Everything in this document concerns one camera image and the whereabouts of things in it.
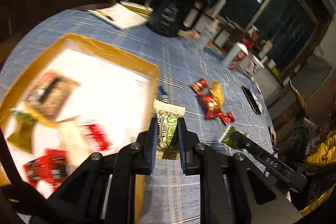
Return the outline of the green white snack packet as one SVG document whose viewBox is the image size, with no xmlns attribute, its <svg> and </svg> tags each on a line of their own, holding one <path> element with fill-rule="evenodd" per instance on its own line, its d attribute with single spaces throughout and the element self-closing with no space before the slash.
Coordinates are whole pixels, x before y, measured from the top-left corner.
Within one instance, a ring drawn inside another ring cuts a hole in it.
<svg viewBox="0 0 336 224">
<path fill-rule="evenodd" d="M 185 115 L 185 107 L 154 100 L 153 107 L 158 122 L 158 143 L 156 157 L 165 160 L 179 160 L 178 118 Z"/>
</svg>

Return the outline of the large red snack packet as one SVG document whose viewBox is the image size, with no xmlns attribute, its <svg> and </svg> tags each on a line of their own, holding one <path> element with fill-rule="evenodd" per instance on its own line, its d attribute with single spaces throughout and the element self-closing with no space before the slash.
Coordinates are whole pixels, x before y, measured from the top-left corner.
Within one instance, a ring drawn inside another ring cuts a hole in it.
<svg viewBox="0 0 336 224">
<path fill-rule="evenodd" d="M 206 120 L 220 118 L 224 124 L 235 122 L 236 119 L 232 112 L 223 113 L 217 101 L 211 94 L 198 94 L 199 102 L 205 110 Z"/>
</svg>

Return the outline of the red black candy packet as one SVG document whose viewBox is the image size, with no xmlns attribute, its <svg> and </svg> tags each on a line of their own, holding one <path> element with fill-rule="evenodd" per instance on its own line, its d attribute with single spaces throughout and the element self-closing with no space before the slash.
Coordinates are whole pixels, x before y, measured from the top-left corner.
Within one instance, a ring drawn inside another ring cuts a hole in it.
<svg viewBox="0 0 336 224">
<path fill-rule="evenodd" d="M 67 153 L 58 149 L 45 149 L 45 155 L 27 162 L 23 170 L 31 186 L 46 182 L 54 192 L 68 177 Z"/>
</svg>

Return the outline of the golden yellow snack packet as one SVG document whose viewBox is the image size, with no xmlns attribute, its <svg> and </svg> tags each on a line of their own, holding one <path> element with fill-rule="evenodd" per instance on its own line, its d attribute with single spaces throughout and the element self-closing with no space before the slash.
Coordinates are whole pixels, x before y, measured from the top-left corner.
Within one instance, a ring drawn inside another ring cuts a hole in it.
<svg viewBox="0 0 336 224">
<path fill-rule="evenodd" d="M 216 79 L 213 79 L 212 85 L 210 87 L 210 93 L 215 98 L 219 107 L 222 108 L 225 100 L 225 94 L 220 83 L 218 83 Z"/>
</svg>

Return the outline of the slim red snack packet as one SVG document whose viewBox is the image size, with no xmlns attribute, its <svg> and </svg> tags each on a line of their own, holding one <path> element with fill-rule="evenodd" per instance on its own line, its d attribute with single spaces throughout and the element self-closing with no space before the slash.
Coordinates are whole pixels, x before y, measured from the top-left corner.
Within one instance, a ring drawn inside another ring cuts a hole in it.
<svg viewBox="0 0 336 224">
<path fill-rule="evenodd" d="M 196 94 L 200 94 L 207 87 L 209 87 L 209 83 L 206 79 L 199 79 L 197 82 L 191 84 L 191 88 Z"/>
</svg>

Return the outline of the wooden chair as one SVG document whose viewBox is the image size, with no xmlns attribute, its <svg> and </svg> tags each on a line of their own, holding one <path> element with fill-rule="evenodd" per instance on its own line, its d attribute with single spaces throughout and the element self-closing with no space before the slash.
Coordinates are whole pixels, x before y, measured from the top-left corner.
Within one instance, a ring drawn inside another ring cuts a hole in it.
<svg viewBox="0 0 336 224">
<path fill-rule="evenodd" d="M 295 95 L 295 101 L 284 110 L 279 116 L 272 120 L 275 131 L 280 130 L 290 120 L 296 122 L 308 117 L 307 104 L 301 93 L 293 86 L 291 80 L 288 82 L 291 92 Z"/>
</svg>

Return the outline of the black remote control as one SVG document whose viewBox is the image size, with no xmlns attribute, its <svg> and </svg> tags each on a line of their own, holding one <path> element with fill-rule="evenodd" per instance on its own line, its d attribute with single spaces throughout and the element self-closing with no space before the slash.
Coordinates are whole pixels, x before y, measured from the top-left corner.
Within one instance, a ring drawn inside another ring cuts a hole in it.
<svg viewBox="0 0 336 224">
<path fill-rule="evenodd" d="M 263 107 L 259 99 L 246 86 L 241 86 L 241 89 L 255 114 L 261 115 L 263 113 Z"/>
</svg>

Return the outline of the yellow cardboard tray box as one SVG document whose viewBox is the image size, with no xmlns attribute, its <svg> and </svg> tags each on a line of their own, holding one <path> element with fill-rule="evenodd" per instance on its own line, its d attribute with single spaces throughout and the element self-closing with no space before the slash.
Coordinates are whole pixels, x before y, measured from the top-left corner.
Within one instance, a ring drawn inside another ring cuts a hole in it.
<svg viewBox="0 0 336 224">
<path fill-rule="evenodd" d="M 56 122 L 24 99 L 46 71 L 80 83 Z M 1 223 L 135 223 L 144 177 L 135 174 L 138 134 L 149 129 L 159 67 L 98 40 L 65 34 L 19 75 L 1 102 Z M 53 192 L 31 186 L 23 165 L 45 149 L 67 153 L 66 180 Z"/>
</svg>

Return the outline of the white red liquor bottle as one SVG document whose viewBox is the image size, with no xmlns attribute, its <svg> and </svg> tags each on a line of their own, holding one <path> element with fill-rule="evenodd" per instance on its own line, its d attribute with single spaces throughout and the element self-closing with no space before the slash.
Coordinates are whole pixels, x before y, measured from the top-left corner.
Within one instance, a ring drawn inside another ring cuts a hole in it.
<svg viewBox="0 0 336 224">
<path fill-rule="evenodd" d="M 234 71 L 247 56 L 248 50 L 246 46 L 243 43 L 236 43 L 222 61 L 222 65 Z"/>
</svg>

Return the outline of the brown black snack packet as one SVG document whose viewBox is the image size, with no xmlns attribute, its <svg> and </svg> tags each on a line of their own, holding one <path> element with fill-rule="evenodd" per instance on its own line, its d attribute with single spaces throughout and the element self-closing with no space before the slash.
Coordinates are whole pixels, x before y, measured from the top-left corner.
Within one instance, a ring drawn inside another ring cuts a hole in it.
<svg viewBox="0 0 336 224">
<path fill-rule="evenodd" d="M 80 83 L 59 71 L 46 70 L 27 93 L 24 103 L 47 121 L 56 122 L 61 109 Z"/>
</svg>

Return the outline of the clear plastic spray bottle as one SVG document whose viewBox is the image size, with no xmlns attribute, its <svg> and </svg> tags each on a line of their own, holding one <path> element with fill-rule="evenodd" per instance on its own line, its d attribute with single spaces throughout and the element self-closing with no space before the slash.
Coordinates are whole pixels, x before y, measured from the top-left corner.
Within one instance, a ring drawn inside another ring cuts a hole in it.
<svg viewBox="0 0 336 224">
<path fill-rule="evenodd" d="M 201 36 L 198 40 L 197 48 L 198 50 L 203 50 L 205 46 L 211 41 L 213 36 L 216 34 L 219 26 L 219 21 L 214 19 L 211 24 L 205 26 L 201 32 Z"/>
</svg>

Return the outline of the white notepad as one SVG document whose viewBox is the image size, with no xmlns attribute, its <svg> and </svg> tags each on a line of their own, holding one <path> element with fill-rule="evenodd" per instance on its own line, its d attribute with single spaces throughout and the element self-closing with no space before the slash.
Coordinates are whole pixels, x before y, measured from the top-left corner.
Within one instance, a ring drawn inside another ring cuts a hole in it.
<svg viewBox="0 0 336 224">
<path fill-rule="evenodd" d="M 128 30 L 147 22 L 144 17 L 118 3 L 108 8 L 88 10 L 88 12 L 119 30 Z"/>
</svg>

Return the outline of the black electric kettle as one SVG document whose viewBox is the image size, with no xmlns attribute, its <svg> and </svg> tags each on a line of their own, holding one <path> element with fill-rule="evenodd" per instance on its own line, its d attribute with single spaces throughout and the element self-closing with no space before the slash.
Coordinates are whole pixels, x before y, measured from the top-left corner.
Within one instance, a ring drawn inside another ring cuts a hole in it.
<svg viewBox="0 0 336 224">
<path fill-rule="evenodd" d="M 186 26 L 185 20 L 196 3 L 200 4 L 197 16 Z M 180 30 L 192 30 L 209 4 L 210 0 L 146 0 L 145 7 L 153 9 L 146 26 L 161 36 L 175 37 Z"/>
</svg>

